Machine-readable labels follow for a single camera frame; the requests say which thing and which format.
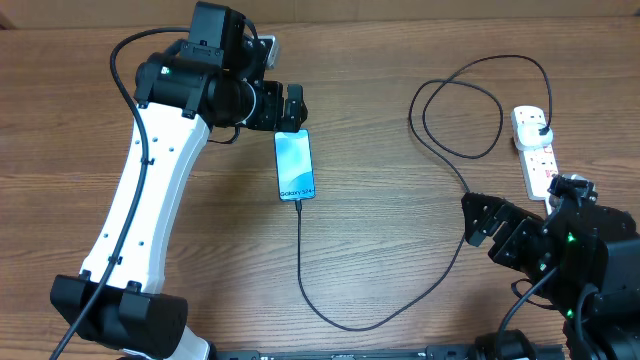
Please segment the Samsung Galaxy smartphone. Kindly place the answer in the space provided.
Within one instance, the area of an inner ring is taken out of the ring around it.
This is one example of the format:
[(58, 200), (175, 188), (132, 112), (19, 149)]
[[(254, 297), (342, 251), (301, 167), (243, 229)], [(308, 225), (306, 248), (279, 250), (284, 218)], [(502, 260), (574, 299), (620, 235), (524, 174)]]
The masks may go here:
[(280, 200), (291, 202), (314, 198), (316, 186), (308, 130), (276, 132), (274, 145)]

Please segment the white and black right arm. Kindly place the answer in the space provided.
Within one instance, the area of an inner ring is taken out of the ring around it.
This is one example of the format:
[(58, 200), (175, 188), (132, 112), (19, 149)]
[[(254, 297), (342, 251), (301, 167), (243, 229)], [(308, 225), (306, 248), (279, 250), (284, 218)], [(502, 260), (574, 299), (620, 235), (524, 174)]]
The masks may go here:
[(600, 206), (592, 191), (554, 194), (546, 218), (509, 201), (467, 193), (461, 200), (465, 240), (494, 243), (496, 264), (526, 275), (520, 295), (496, 332), (480, 336), (472, 359), (547, 359), (549, 353), (507, 325), (532, 296), (548, 300), (564, 318), (566, 346), (574, 359), (639, 356), (639, 234), (626, 212)]

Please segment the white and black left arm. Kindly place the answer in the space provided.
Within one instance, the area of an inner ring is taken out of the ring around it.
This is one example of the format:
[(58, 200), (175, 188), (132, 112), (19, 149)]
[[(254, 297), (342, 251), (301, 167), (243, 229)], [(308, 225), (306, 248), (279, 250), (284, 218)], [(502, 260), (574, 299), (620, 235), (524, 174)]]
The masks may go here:
[(268, 81), (277, 42), (242, 13), (198, 2), (189, 27), (137, 69), (123, 98), (129, 152), (107, 218), (75, 276), (50, 292), (68, 335), (130, 359), (212, 359), (187, 325), (188, 303), (163, 291), (170, 234), (187, 179), (217, 128), (296, 133), (308, 111), (298, 84)]

